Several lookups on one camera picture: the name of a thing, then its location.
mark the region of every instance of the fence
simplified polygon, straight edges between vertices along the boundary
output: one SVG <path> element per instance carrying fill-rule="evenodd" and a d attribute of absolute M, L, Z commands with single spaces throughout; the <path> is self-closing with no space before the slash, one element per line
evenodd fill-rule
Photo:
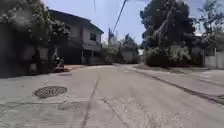
<path fill-rule="evenodd" d="M 210 68 L 224 69 L 224 52 L 217 52 L 214 55 L 208 55 L 204 58 L 204 65 Z"/>

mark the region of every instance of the bush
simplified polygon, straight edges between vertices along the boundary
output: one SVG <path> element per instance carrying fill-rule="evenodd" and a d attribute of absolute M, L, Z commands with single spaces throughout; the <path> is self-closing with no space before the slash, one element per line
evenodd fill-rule
<path fill-rule="evenodd" d="M 171 66 L 187 66 L 189 64 L 191 64 L 191 56 L 189 55 L 187 48 L 178 48 L 174 54 L 171 55 Z"/>
<path fill-rule="evenodd" d="M 168 67 L 169 57 L 167 51 L 161 48 L 155 48 L 147 51 L 145 56 L 145 64 L 148 66 Z"/>

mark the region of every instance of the asphalt road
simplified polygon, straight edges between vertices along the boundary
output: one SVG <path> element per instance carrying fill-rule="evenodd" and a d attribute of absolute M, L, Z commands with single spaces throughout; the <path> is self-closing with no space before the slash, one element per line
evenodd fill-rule
<path fill-rule="evenodd" d="M 40 87 L 67 92 L 39 99 Z M 122 66 L 0 80 L 0 127 L 223 128 L 224 107 Z"/>

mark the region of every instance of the window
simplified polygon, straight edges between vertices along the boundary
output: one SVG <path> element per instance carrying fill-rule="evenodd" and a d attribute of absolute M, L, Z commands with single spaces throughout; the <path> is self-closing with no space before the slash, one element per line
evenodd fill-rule
<path fill-rule="evenodd" d="M 96 41 L 96 34 L 90 33 L 90 40 Z"/>

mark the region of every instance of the manhole cover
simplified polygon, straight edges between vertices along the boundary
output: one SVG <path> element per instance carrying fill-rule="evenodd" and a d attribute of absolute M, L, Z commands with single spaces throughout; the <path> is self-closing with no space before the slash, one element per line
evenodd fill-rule
<path fill-rule="evenodd" d="M 47 98 L 47 97 L 54 97 L 60 94 L 67 92 L 67 88 L 60 87 L 60 86 L 49 86 L 43 87 L 34 92 L 34 95 L 39 98 Z"/>

